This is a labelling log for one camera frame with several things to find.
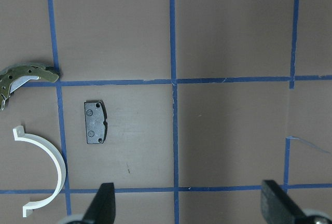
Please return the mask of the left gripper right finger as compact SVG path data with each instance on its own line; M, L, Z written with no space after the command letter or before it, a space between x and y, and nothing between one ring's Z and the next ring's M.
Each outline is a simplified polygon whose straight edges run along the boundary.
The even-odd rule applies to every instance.
M261 182L261 214L269 224L306 223L308 217L274 180Z

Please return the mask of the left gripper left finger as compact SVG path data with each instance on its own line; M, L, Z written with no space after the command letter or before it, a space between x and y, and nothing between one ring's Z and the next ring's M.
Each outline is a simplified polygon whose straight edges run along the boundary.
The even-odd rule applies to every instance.
M82 223L113 224L116 217L115 187L113 183L103 183L99 187Z

